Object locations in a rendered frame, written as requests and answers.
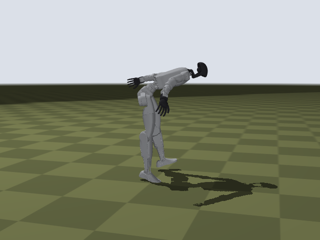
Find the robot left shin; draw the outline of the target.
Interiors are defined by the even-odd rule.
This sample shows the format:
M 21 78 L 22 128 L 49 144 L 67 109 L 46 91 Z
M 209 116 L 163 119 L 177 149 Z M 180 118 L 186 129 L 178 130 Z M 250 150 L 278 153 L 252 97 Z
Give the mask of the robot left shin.
M 163 142 L 163 136 L 161 132 L 161 127 L 159 130 L 159 133 L 157 135 L 152 135 L 152 142 L 154 145 L 154 148 L 157 149 L 158 155 L 160 160 L 163 162 L 165 161 L 165 152 L 164 152 L 164 142 Z

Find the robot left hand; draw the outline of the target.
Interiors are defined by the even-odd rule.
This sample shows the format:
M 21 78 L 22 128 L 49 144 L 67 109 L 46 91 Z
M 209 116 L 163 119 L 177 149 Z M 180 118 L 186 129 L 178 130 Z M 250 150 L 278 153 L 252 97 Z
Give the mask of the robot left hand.
M 139 78 L 142 78 L 143 76 L 141 76 L 141 77 L 139 77 Z M 139 84 L 141 84 L 141 83 L 144 83 L 144 82 L 140 82 L 140 79 L 139 78 L 137 78 L 137 77 L 135 77 L 135 78 L 130 78 L 130 79 L 127 79 L 127 80 L 131 80 L 131 81 L 128 81 L 127 83 L 129 83 L 129 84 L 127 84 L 127 85 L 131 85 L 131 84 L 133 84 L 133 85 L 131 85 L 131 86 L 129 86 L 129 87 L 132 87 L 132 86 L 135 86 L 133 89 L 135 89 Z M 132 83 L 130 83 L 130 82 L 132 82 Z

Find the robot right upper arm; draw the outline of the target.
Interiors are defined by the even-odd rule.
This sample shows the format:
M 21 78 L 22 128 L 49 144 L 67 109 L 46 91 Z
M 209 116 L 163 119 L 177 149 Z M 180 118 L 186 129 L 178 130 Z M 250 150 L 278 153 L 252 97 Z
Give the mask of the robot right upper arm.
M 177 83 L 180 83 L 180 82 L 185 82 L 185 81 L 190 80 L 190 75 L 189 75 L 189 72 L 188 72 L 188 71 L 183 71 L 183 72 L 181 72 L 180 74 L 175 75 L 175 76 L 169 78 L 168 81 L 169 81 L 170 79 L 172 79 L 172 78 L 176 79 Z M 177 85 L 177 84 L 176 84 L 176 85 Z M 174 85 L 174 86 L 176 86 L 176 85 Z

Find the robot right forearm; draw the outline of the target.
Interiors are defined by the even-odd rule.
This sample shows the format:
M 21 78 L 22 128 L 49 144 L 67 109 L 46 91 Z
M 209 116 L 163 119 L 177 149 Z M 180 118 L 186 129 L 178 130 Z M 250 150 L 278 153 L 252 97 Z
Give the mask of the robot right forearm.
M 165 97 L 168 98 L 169 92 L 173 89 L 173 87 L 174 87 L 176 84 L 177 84 L 177 80 L 174 79 L 174 78 L 172 78 L 172 79 L 170 79 L 168 82 L 166 82 L 166 83 L 164 84 L 163 89 L 162 89 L 161 92 L 160 92 L 161 94 L 163 93 L 162 96 L 165 96 Z

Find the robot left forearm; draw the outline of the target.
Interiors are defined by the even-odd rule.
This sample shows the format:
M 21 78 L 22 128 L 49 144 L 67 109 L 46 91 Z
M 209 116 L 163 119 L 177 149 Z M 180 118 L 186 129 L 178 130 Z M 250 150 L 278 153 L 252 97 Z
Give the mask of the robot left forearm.
M 153 73 L 151 75 L 146 75 L 144 77 L 139 78 L 140 82 L 148 82 L 148 81 L 154 81 L 154 76 L 156 76 L 157 73 Z

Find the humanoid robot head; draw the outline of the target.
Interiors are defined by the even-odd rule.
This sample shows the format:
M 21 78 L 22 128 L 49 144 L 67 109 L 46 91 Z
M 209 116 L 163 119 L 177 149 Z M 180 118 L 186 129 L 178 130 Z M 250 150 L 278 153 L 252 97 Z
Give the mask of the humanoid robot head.
M 202 77 L 207 77 L 207 74 L 208 74 L 208 68 L 206 66 L 205 63 L 203 62 L 199 62 L 197 64 L 197 71 L 198 73 L 194 74 L 194 71 L 192 69 L 188 69 L 189 73 L 191 74 L 191 77 L 194 79 L 194 78 L 197 78 L 199 76 L 202 76 Z

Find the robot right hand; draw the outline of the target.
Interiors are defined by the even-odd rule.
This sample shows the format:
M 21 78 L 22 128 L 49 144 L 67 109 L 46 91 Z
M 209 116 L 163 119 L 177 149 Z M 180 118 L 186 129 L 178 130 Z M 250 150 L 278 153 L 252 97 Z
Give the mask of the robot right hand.
M 161 112 L 161 110 L 162 110 L 160 116 L 162 116 L 162 114 L 164 113 L 164 115 L 163 115 L 163 117 L 164 117 L 164 116 L 166 115 L 166 113 L 169 113 L 169 111 L 170 111 L 170 108 L 169 108 L 169 105 L 168 105 L 167 101 L 168 101 L 168 97 L 163 96 L 163 93 L 162 93 L 162 94 L 160 95 L 160 101 L 159 101 L 158 108 L 157 108 L 156 111 L 155 111 L 155 112 L 157 112 L 158 109 L 160 108 L 160 110 L 159 110 L 159 112 L 158 112 L 158 114 L 159 114 L 159 113 Z M 161 106 L 161 107 L 160 107 L 160 106 Z M 163 109 L 162 109 L 162 108 L 163 108 Z M 164 112 L 164 110 L 165 110 L 165 112 Z

